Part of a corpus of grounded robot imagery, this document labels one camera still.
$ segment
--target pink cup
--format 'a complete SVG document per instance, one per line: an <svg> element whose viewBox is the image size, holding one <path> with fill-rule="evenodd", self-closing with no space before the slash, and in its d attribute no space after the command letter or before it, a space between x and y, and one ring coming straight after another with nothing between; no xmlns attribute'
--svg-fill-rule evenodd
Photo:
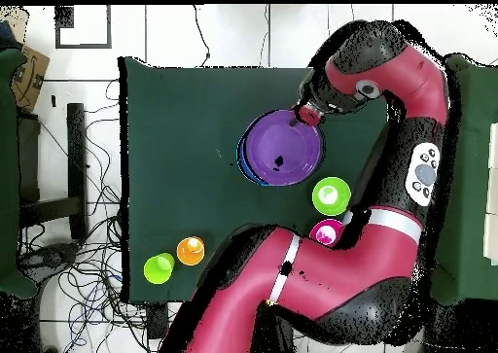
<svg viewBox="0 0 498 353"><path fill-rule="evenodd" d="M332 247L338 241L342 223L339 220L325 219L317 223L309 233L309 237L324 246Z"/></svg>

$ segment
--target white stripe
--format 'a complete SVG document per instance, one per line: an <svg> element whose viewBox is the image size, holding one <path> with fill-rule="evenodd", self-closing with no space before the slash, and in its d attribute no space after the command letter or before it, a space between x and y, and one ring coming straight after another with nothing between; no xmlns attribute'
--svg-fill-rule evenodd
<svg viewBox="0 0 498 353"><path fill-rule="evenodd" d="M418 244L422 228L410 217L390 210L372 209L369 224L386 226L411 237Z"/></svg>
<svg viewBox="0 0 498 353"><path fill-rule="evenodd" d="M298 254L298 249L300 248L300 241L301 238L298 235L293 234L291 245L287 250L287 254L285 255L285 259L282 264L285 264L286 262L290 262L292 264L294 262L294 259ZM272 301L273 303L276 303L278 301L278 298L280 297L280 294L284 289L286 280L287 276L278 273L278 276L276 276L275 284L273 285L273 289L271 290L271 295L269 295L269 301Z"/></svg>

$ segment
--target dark green table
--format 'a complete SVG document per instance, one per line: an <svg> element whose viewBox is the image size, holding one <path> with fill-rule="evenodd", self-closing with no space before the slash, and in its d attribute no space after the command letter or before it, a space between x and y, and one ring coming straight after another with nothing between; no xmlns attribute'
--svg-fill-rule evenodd
<svg viewBox="0 0 498 353"><path fill-rule="evenodd" d="M127 71L129 145L129 300L188 300L217 246L239 226L277 223L308 234L324 219L311 191L326 176L351 189L386 122L378 99L356 114L330 116L320 125L325 159L302 184L272 188L252 184L235 159L247 125L263 112L296 101L306 69L154 69L132 58ZM197 235L203 261L182 265L176 245ZM150 284L148 258L175 256L168 282Z"/></svg>

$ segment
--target button panel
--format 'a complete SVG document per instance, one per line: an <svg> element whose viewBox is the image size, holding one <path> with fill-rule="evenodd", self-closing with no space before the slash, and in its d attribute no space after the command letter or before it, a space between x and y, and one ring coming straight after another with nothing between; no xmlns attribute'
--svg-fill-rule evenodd
<svg viewBox="0 0 498 353"><path fill-rule="evenodd" d="M427 207L438 175L441 154L432 143L420 143L413 149L405 188L417 204Z"/></svg>

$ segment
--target orange cup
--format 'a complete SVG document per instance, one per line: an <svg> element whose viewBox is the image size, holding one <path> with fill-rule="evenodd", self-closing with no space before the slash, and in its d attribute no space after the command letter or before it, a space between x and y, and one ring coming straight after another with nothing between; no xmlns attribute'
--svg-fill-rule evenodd
<svg viewBox="0 0 498 353"><path fill-rule="evenodd" d="M204 243L198 237L186 237L178 243L176 256L184 265L197 265L204 258Z"/></svg>

